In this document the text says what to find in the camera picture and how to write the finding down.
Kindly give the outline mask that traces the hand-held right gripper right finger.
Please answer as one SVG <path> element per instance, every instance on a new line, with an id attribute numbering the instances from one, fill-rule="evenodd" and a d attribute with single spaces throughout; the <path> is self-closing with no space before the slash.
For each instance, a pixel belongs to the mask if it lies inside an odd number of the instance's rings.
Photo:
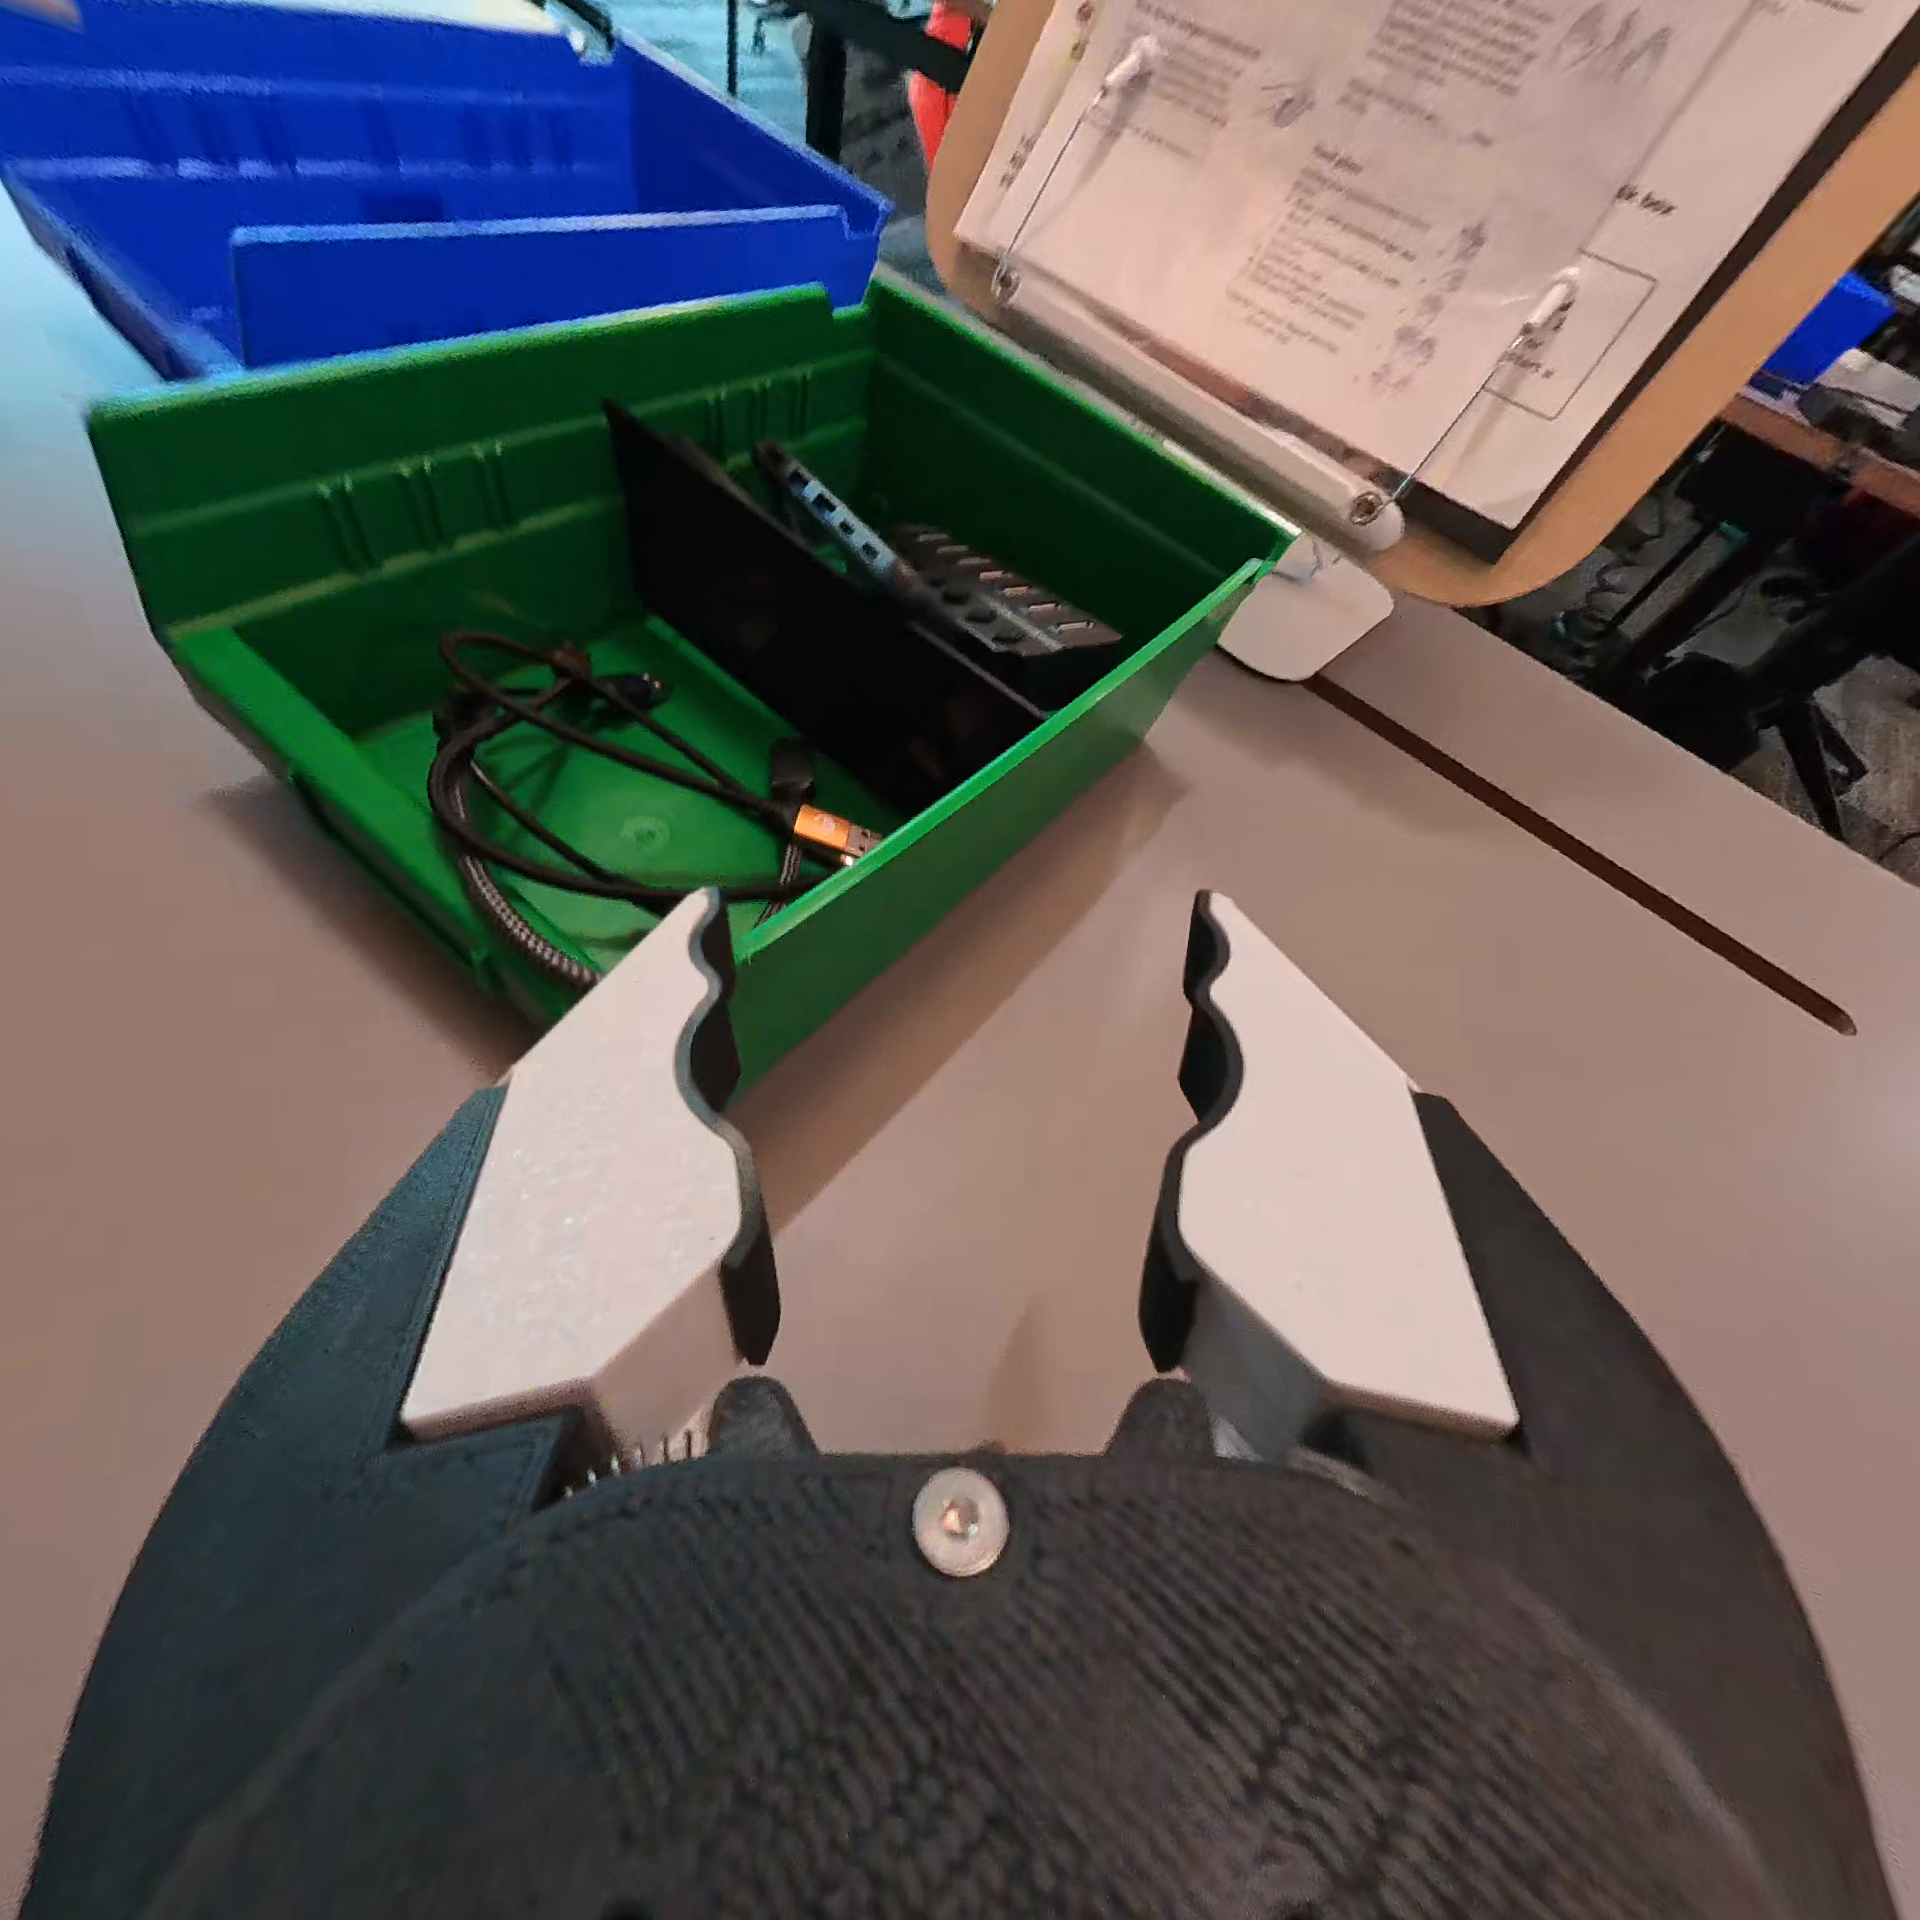
<path id="1" fill-rule="evenodd" d="M 1373 1412 L 1519 1431 L 1422 1093 L 1224 893 L 1190 900 L 1180 1090 L 1137 1326 L 1229 1455 L 1284 1458 Z"/>

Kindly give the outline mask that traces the black bin divider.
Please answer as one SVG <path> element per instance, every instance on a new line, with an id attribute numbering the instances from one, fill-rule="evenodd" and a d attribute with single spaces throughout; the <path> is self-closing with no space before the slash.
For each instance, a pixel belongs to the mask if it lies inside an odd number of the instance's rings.
<path id="1" fill-rule="evenodd" d="M 1045 727 L 1045 711 L 830 567 L 683 437 L 603 399 L 649 615 L 877 799 L 913 813 Z"/>

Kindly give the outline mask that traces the green plastic bin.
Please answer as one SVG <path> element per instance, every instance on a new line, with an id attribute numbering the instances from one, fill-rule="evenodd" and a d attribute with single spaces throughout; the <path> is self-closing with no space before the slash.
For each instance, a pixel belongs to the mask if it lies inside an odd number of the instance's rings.
<path id="1" fill-rule="evenodd" d="M 900 813 L 632 589 L 603 399 L 797 535 L 780 441 L 889 543 L 936 526 L 1128 639 Z M 539 1025 L 721 887 L 747 1080 L 808 1040 L 1150 732 L 1277 522 L 909 287 L 757 295 L 100 405 L 151 630 L 383 898 Z"/>

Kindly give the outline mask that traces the small blue plastic bin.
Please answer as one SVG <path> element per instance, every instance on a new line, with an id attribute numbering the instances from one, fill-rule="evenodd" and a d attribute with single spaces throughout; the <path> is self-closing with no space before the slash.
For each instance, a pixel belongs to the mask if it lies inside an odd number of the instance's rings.
<path id="1" fill-rule="evenodd" d="M 1886 286 L 1859 272 L 1846 272 L 1773 348 L 1759 365 L 1759 374 L 1805 388 L 1901 312 L 1900 298 Z"/>

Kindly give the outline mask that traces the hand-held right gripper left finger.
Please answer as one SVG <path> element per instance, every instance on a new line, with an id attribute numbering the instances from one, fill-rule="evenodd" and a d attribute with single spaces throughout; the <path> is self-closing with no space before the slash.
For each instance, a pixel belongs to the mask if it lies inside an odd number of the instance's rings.
<path id="1" fill-rule="evenodd" d="M 500 1084 L 400 1400 L 438 1442 L 577 1412 L 593 1469 L 704 1450 L 776 1343 L 772 1228 L 729 1122 L 729 909 L 685 895 Z"/>

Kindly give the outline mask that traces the black multi-port usb hub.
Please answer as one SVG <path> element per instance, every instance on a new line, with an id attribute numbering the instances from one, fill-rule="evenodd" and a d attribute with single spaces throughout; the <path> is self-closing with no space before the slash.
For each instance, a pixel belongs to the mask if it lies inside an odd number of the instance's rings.
<path id="1" fill-rule="evenodd" d="M 1089 689 L 1128 655 L 1115 625 L 936 526 L 889 530 L 904 609 L 1043 712 Z"/>

